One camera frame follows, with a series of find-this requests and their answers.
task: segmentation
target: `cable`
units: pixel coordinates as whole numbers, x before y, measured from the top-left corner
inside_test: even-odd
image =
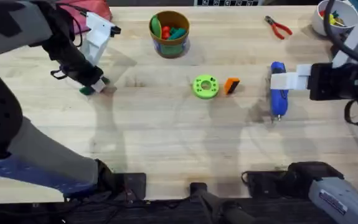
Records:
[[[343,43],[343,41],[337,39],[335,37],[335,35],[332,33],[331,25],[329,23],[329,15],[331,13],[334,3],[335,3],[335,0],[329,0],[328,4],[326,6],[326,12],[328,12],[328,13],[324,13],[324,20],[323,20],[324,31],[326,32],[329,40],[334,44],[335,47],[337,47],[339,50],[343,51],[350,58],[353,58],[354,60],[358,61],[358,53],[356,51],[350,49],[348,46],[346,46]],[[351,100],[346,104],[345,109],[344,109],[344,118],[345,118],[346,122],[348,122],[349,124],[358,126],[358,121],[356,121],[356,122],[352,121],[351,116],[350,116],[351,107],[354,102],[355,102],[355,100]]]
[[[358,61],[358,53],[352,49],[350,49],[348,46],[346,46],[341,40],[335,37],[334,33],[331,30],[331,25],[329,23],[329,15],[331,13],[332,7],[335,3],[335,0],[329,0],[327,6],[326,6],[326,13],[324,13],[324,31],[326,32],[329,40],[337,47],[339,50],[343,51],[345,54],[347,54],[350,58]]]
[[[58,6],[68,6],[68,7],[71,7],[73,9],[75,9],[76,11],[78,11],[81,15],[85,16],[86,17],[86,13],[88,12],[91,12],[90,10],[88,9],[85,9],[84,7],[80,7],[80,6],[73,6],[71,4],[68,4],[68,3],[62,3],[62,2],[59,2],[57,3],[56,5]],[[76,47],[81,47],[82,44],[83,44],[83,37],[82,37],[82,29],[80,28],[80,24],[78,22],[78,20],[73,16],[72,16],[72,19],[75,21],[77,27],[78,27],[78,30],[79,30],[79,37],[80,37],[80,43],[79,45],[75,45]]]
[[[80,37],[80,43],[78,45],[75,45],[75,47],[81,47],[83,44],[83,37],[82,37],[82,29],[80,28],[80,24],[79,22],[76,20],[75,17],[72,16],[72,19],[75,21],[75,23],[78,26],[78,30],[79,30],[79,37]]]
[[[188,196],[188,197],[186,197],[186,198],[177,200],[176,202],[174,202],[173,205],[172,205],[171,203],[169,204],[169,203],[166,203],[165,201],[158,201],[158,200],[157,200],[157,201],[153,201],[153,202],[151,202],[151,203],[161,203],[161,204],[164,205],[166,208],[171,209],[171,210],[174,210],[174,209],[176,209],[178,206],[180,206],[181,203],[183,203],[183,202],[185,202],[185,201],[188,201],[188,200],[190,200],[191,198],[192,198],[192,196],[190,195],[190,196]]]
[[[85,17],[86,17],[86,13],[91,12],[90,10],[85,9],[84,7],[74,6],[74,5],[71,5],[71,4],[68,4],[68,3],[58,2],[56,5],[58,5],[58,6],[68,6],[68,7],[74,8],[77,11],[79,11],[79,13],[81,15],[83,15]]]

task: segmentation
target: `cup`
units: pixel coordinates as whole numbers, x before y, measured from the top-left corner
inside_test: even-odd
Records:
[[[165,58],[176,58],[186,49],[187,38],[190,31],[190,23],[185,16],[175,11],[163,11],[156,14],[161,27],[169,26],[183,28],[186,33],[176,40],[164,40],[153,34],[151,31],[151,20],[149,21],[149,33],[154,41],[156,51]]]
[[[328,4],[328,0],[321,1],[316,8],[316,11],[313,14],[311,19],[311,25],[313,29],[321,35],[327,35],[324,31],[323,17],[320,16],[321,11],[325,10]],[[331,12],[336,11],[339,14],[339,17],[344,21],[345,27],[331,25],[331,30],[334,35],[350,30],[358,23],[358,12],[352,6],[342,2],[335,1]]]

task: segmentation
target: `green object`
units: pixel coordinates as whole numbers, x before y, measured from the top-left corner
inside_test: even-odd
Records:
[[[168,40],[176,40],[186,34],[186,30],[183,28],[178,28],[175,33],[173,33]]]
[[[158,17],[156,15],[153,16],[153,18],[151,19],[151,31],[155,36],[161,38],[161,34],[162,34],[161,23],[159,22]]]
[[[108,85],[110,84],[110,80],[106,77],[102,77],[101,80],[104,82],[104,84]],[[79,90],[79,92],[85,96],[90,96],[91,94],[93,94],[94,92],[96,92],[96,90],[94,90],[92,87],[90,86],[85,86],[83,88],[81,88]]]
[[[332,14],[329,15],[329,23],[331,25],[334,25],[336,23],[336,20],[334,19],[334,15]]]
[[[172,27],[171,30],[169,31],[169,34],[174,34],[177,31],[177,28]]]
[[[219,91],[219,83],[212,75],[200,75],[192,83],[192,91],[201,99],[211,99]]]
[[[183,51],[182,44],[177,45],[163,45],[161,44],[161,53],[164,55],[175,55]]]
[[[336,10],[333,12],[333,16],[334,16],[334,18],[338,18],[338,17],[339,17],[339,14],[338,14],[338,12],[337,12]]]

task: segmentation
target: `yellow object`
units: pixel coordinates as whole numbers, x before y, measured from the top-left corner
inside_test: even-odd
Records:
[[[335,18],[334,18],[334,15],[332,15],[332,14],[329,15],[329,23],[330,23],[331,25],[334,25],[334,24],[336,23],[336,20],[335,20]]]

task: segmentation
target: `green spool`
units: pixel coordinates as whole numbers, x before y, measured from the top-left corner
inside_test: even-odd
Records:
[[[200,75],[192,83],[192,91],[201,99],[211,99],[219,91],[219,83],[212,75]]]

